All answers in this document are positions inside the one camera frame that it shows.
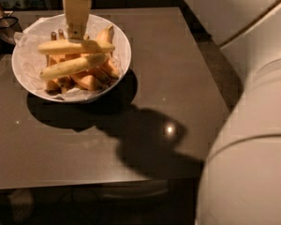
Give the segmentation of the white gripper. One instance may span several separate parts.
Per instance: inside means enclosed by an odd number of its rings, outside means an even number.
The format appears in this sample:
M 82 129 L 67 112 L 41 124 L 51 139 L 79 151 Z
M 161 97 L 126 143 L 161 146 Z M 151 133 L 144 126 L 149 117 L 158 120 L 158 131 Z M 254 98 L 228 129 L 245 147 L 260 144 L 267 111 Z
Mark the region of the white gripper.
M 88 23 L 91 0 L 63 0 L 63 7 L 68 38 L 82 41 Z

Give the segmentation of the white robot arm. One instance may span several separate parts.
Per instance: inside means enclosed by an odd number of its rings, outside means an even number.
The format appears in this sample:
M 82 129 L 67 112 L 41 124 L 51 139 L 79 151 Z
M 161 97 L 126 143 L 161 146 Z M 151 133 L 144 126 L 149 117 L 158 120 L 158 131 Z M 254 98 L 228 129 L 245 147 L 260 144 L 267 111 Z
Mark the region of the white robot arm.
M 184 0 L 244 92 L 200 179 L 196 225 L 281 225 L 281 0 Z

